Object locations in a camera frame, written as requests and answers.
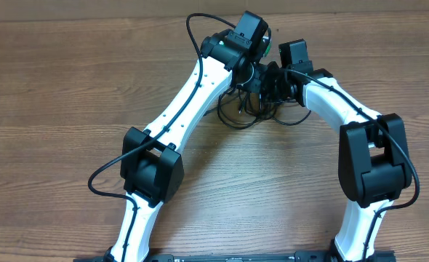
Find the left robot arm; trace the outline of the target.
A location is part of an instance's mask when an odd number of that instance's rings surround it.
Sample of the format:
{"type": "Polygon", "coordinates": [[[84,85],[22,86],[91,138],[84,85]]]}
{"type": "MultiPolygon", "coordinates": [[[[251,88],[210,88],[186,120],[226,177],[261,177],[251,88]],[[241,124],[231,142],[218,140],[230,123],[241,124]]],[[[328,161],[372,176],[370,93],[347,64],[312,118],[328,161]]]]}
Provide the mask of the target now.
{"type": "Polygon", "coordinates": [[[268,24],[246,11],[236,25],[195,46],[191,76],[164,111],[144,130],[130,128],[123,139],[120,175],[126,210],[119,237],[105,261],[144,261],[159,210],[184,178],[182,153],[212,102],[230,88],[252,82],[269,42],[268,24]]]}

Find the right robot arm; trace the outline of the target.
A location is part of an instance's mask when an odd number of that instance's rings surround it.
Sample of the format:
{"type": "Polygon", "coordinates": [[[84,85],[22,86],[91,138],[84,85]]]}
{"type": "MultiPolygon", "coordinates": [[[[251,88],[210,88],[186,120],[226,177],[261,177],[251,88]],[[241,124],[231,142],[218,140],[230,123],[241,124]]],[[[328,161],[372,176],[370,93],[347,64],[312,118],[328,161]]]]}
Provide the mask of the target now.
{"type": "Polygon", "coordinates": [[[314,69],[300,39],[278,46],[281,65],[271,63],[265,88],[317,113],[339,135],[338,179],[348,199],[328,261],[391,261],[374,241],[403,189],[418,184],[409,159],[404,122],[382,115],[348,94],[324,69],[314,69]]]}

